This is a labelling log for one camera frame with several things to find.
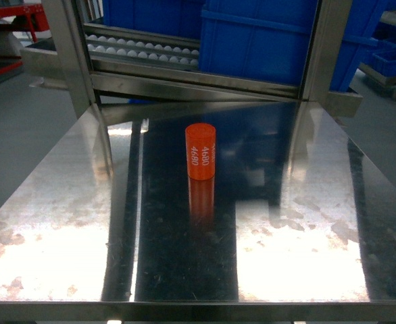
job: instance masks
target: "metal frame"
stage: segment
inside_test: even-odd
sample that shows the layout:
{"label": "metal frame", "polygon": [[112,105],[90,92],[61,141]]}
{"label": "metal frame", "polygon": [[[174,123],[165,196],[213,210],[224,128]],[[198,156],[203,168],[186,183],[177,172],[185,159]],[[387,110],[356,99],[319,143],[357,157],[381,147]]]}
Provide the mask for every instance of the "metal frame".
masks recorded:
{"label": "metal frame", "polygon": [[352,0],[319,1],[301,84],[301,100],[325,104],[351,4]]}
{"label": "metal frame", "polygon": [[[98,90],[175,101],[318,101],[325,104],[352,0],[319,0],[309,53],[300,87],[184,72],[90,58],[86,48],[82,12],[75,1],[43,0],[64,79],[76,115],[100,103]],[[105,32],[120,32],[106,28]],[[148,33],[140,37],[155,37]]]}
{"label": "metal frame", "polygon": [[43,0],[43,7],[55,42],[75,114],[80,117],[88,107],[99,103],[91,84],[92,70],[85,46],[84,32],[75,1]]}

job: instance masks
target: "roller conveyor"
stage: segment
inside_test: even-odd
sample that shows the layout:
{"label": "roller conveyor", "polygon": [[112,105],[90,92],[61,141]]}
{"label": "roller conveyor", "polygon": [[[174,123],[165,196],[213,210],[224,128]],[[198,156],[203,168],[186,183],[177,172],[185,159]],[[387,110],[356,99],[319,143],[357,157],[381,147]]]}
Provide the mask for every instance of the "roller conveyor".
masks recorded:
{"label": "roller conveyor", "polygon": [[[276,98],[278,101],[293,101],[298,95],[298,88],[295,86],[199,72],[195,61],[198,58],[195,54],[199,50],[198,40],[98,24],[85,24],[84,31],[88,37],[91,35],[97,37],[97,40],[94,37],[86,39],[94,69],[91,77],[96,86],[95,90],[130,97],[175,101],[252,99],[271,101]],[[100,36],[104,36],[107,40],[100,41]],[[116,43],[113,47],[113,44],[108,42],[110,38],[115,38],[117,41],[119,39],[124,39],[126,42],[134,41],[135,44],[151,43],[172,49],[178,47],[182,50],[188,49],[191,53],[182,53],[182,56],[179,56],[164,49],[152,49],[151,53],[156,54],[158,60],[141,58],[138,57],[140,52],[137,51],[136,46]],[[116,54],[96,51],[98,46],[103,46],[105,49],[113,47],[116,49]],[[117,52],[120,49],[125,50],[126,53],[135,51],[137,56],[119,55]],[[168,61],[160,60],[162,55],[165,55]],[[178,62],[170,61],[173,56],[180,58]],[[22,58],[29,73],[47,78],[48,83],[49,79],[64,79],[61,63],[51,39],[23,49]],[[182,58],[188,59],[189,64],[181,63]]]}

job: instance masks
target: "metal cart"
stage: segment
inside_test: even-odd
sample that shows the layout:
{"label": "metal cart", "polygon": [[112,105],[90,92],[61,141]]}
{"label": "metal cart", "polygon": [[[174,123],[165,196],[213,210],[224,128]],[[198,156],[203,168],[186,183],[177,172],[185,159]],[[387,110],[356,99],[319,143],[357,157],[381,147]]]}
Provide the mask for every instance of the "metal cart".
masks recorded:
{"label": "metal cart", "polygon": [[[89,55],[85,32],[156,35],[46,1],[55,50],[23,58],[79,118],[0,210],[0,321],[396,321],[396,189],[323,109],[359,99],[328,94],[350,5],[320,1],[292,87]],[[195,122],[217,129],[208,183],[185,170]]]}

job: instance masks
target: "metal post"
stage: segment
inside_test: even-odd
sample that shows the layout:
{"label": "metal post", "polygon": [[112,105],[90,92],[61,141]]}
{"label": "metal post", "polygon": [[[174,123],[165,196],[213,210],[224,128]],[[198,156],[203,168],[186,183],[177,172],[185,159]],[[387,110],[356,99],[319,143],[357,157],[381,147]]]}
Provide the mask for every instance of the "metal post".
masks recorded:
{"label": "metal post", "polygon": [[299,99],[326,104],[352,0],[319,0]]}
{"label": "metal post", "polygon": [[99,99],[90,79],[91,60],[75,1],[42,0],[64,71],[75,114],[80,117]]}

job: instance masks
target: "stainless steel frame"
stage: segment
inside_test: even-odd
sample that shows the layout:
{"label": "stainless steel frame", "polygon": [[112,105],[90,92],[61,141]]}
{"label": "stainless steel frame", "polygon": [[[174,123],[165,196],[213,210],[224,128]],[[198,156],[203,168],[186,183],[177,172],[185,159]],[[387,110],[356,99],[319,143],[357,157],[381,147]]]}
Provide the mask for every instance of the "stainless steel frame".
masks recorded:
{"label": "stainless steel frame", "polygon": [[[182,71],[133,61],[106,57],[91,58],[84,32],[107,36],[128,36],[143,40],[184,46],[199,46],[185,38],[82,24],[78,6],[62,0],[43,3],[50,23],[55,52],[24,49],[30,73],[52,79],[64,79],[69,88],[76,115],[97,101],[99,90],[113,95],[145,97],[169,101],[319,101],[325,105],[352,0],[319,0],[314,31],[300,87],[257,80],[232,78],[198,71]],[[40,64],[48,57],[50,64]]]}

